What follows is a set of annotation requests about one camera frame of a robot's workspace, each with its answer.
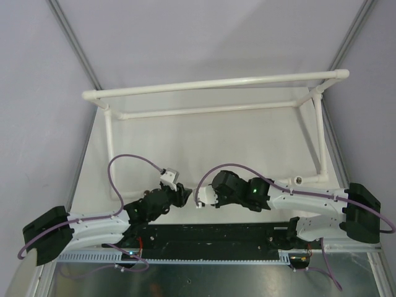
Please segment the white faucet with chrome knob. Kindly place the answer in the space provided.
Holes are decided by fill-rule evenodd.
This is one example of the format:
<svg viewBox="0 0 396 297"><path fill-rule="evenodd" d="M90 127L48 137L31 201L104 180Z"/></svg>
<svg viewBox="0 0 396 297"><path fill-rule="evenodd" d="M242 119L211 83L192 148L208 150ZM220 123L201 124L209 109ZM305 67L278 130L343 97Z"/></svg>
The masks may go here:
<svg viewBox="0 0 396 297"><path fill-rule="evenodd" d="M206 205L215 205L217 203L217 195L211 186L201 187L196 190L196 207L198 209Z"/></svg>

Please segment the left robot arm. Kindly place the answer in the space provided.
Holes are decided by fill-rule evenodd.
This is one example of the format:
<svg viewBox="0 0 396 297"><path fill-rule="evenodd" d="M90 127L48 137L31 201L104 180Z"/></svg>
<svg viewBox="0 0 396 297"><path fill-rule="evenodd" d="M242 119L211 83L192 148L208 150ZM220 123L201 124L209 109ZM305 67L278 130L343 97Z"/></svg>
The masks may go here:
<svg viewBox="0 0 396 297"><path fill-rule="evenodd" d="M37 252L37 266L55 260L66 251L102 244L132 246L137 241L137 231L166 215L170 207L184 207L192 189L181 183L176 189L160 184L143 198L124 204L113 213L86 217L73 215L65 207L53 207L22 229L25 246L17 257L31 249Z"/></svg>

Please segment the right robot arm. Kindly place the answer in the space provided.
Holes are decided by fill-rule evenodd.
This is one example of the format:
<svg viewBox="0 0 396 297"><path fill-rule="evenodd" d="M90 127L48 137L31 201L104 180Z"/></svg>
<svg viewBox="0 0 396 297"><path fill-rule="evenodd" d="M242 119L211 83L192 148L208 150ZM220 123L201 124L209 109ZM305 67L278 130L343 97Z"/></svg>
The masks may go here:
<svg viewBox="0 0 396 297"><path fill-rule="evenodd" d="M380 202L362 185L351 183L347 189L292 188L260 177L248 181L232 171L222 170L212 180L216 207L239 204L249 210L299 210L313 217L292 218L286 232L287 243L300 248L307 241L347 235L362 243L380 240Z"/></svg>

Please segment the aluminium table frame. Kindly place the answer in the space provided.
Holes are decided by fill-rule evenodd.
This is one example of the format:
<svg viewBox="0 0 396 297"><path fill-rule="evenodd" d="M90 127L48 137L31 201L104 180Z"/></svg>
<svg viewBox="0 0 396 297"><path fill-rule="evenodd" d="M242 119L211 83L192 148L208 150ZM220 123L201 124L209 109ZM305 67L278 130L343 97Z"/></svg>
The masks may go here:
<svg viewBox="0 0 396 297"><path fill-rule="evenodd" d="M37 296L394 296L380 244L317 239L275 260L144 259L142 248L88 247L43 267Z"/></svg>

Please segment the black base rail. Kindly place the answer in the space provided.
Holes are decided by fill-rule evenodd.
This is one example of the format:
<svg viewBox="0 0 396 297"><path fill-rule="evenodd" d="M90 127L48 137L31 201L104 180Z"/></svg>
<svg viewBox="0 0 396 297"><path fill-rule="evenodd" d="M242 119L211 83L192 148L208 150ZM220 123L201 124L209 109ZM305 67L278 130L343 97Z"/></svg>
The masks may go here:
<svg viewBox="0 0 396 297"><path fill-rule="evenodd" d="M275 260L279 250L321 248L297 238L288 222L146 225L115 246L156 260Z"/></svg>

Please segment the white PVC pipe frame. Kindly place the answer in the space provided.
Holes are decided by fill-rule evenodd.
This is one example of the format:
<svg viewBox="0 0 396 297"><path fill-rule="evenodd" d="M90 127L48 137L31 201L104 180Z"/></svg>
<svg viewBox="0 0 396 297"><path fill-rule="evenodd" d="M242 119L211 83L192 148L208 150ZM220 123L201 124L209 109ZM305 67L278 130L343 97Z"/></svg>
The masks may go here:
<svg viewBox="0 0 396 297"><path fill-rule="evenodd" d="M76 202L138 199L157 185L142 155L180 173L195 188L209 168L243 163L291 185L339 187L325 143L322 95L349 77L346 69L89 90L97 113L74 196Z"/></svg>

